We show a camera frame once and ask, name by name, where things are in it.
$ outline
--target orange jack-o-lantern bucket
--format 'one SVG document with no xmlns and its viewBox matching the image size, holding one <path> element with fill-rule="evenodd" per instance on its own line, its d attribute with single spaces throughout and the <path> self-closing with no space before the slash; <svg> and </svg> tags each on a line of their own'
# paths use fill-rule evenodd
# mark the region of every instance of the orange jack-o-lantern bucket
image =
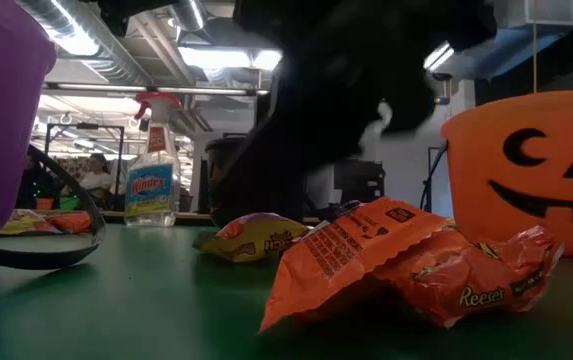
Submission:
<svg viewBox="0 0 573 360">
<path fill-rule="evenodd" d="M 490 103 L 449 120 L 455 220 L 469 237 L 552 229 L 573 256 L 573 91 Z"/>
</svg>

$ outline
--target red spray nozzle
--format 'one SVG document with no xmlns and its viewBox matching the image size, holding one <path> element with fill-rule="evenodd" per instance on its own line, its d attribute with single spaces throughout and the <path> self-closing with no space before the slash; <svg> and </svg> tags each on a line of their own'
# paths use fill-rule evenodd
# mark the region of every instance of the red spray nozzle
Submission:
<svg viewBox="0 0 573 360">
<path fill-rule="evenodd" d="M 151 107 L 150 102 L 148 100 L 152 100 L 152 99 L 168 100 L 173 105 L 176 105 L 178 107 L 182 105 L 175 96 L 173 96 L 169 93 L 160 93 L 160 92 L 139 93 L 135 97 L 135 100 L 137 100 L 138 103 L 142 104 L 142 106 L 139 108 L 139 112 L 137 112 L 137 114 L 134 116 L 135 120 L 139 120 L 139 119 L 141 119 L 142 116 L 144 116 L 146 109 Z"/>
</svg>

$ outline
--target spray bottle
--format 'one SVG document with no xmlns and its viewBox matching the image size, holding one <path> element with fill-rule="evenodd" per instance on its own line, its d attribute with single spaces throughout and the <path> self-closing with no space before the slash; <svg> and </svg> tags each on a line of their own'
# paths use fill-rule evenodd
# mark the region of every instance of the spray bottle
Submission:
<svg viewBox="0 0 573 360">
<path fill-rule="evenodd" d="M 141 103 L 135 119 L 152 110 L 146 153 L 128 171 L 126 225 L 172 226 L 179 211 L 181 165 L 175 152 L 168 122 L 181 104 L 171 94 L 138 94 Z"/>
</svg>

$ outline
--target bottle label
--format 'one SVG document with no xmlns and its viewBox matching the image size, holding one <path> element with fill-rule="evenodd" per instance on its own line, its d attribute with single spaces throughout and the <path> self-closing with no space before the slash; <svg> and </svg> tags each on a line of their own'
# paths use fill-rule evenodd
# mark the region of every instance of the bottle label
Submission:
<svg viewBox="0 0 573 360">
<path fill-rule="evenodd" d="M 126 188 L 126 216 L 173 210 L 173 165 L 131 170 Z"/>
<path fill-rule="evenodd" d="M 150 127 L 148 129 L 148 152 L 166 150 L 166 139 L 163 127 Z"/>
</svg>

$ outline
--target green table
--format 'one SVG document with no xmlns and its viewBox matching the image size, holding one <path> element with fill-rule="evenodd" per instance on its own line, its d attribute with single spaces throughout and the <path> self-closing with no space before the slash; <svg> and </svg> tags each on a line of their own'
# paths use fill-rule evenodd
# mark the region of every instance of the green table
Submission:
<svg viewBox="0 0 573 360">
<path fill-rule="evenodd" d="M 200 256 L 190 244 L 203 229 L 109 225 L 82 265 L 0 268 L 0 359 L 573 359 L 573 260 L 560 263 L 545 299 L 525 314 L 477 316 L 450 331 L 287 322 L 257 336 L 275 262 Z"/>
</svg>

